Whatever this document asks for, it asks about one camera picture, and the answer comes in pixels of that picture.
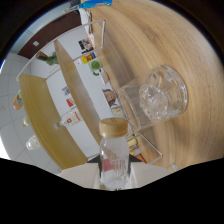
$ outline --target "wooden tabletop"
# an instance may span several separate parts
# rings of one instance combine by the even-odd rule
[[[97,52],[113,88],[147,75],[158,64],[174,68],[189,96],[186,111],[143,134],[163,153],[155,165],[179,168],[224,155],[224,70],[204,36],[180,14],[148,0],[113,0],[91,9],[92,21],[105,19],[104,47]],[[95,41],[100,26],[93,25]],[[150,152],[141,149],[147,162]]]

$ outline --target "shelf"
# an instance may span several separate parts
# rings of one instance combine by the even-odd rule
[[[88,159],[66,127],[54,128],[60,115],[51,98],[46,80],[37,76],[19,76],[23,106],[40,144],[61,169],[85,164]]]
[[[54,41],[54,45],[58,62],[71,96],[96,142],[100,144],[102,138],[99,134],[100,117],[83,85],[72,58],[58,40]]]

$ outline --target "gold lid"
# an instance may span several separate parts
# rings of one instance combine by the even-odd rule
[[[106,118],[100,121],[99,129],[103,137],[122,137],[128,132],[128,121],[123,118]]]

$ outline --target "glass jar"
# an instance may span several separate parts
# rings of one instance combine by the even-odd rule
[[[123,118],[107,118],[99,123],[103,136],[100,143],[100,159],[104,185],[110,190],[124,188],[127,182],[129,146],[125,135],[128,122]]]

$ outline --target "wooden surface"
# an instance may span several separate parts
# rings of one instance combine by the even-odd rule
[[[54,41],[54,45],[58,62],[71,96],[96,142],[100,144],[102,138],[99,134],[100,117],[83,85],[72,58],[58,40]]]
[[[203,35],[181,15],[148,0],[113,0],[91,9],[105,19],[104,48],[97,52],[113,88],[147,75],[158,64],[174,68],[189,96],[186,111],[143,134],[163,153],[155,165],[180,169],[224,155],[224,70]],[[96,39],[100,27],[93,25]],[[147,162],[150,149],[141,148]]]
[[[19,77],[23,106],[40,144],[61,168],[67,169],[87,162],[87,157],[65,127],[54,128],[60,115],[54,105],[46,80],[22,74]]]

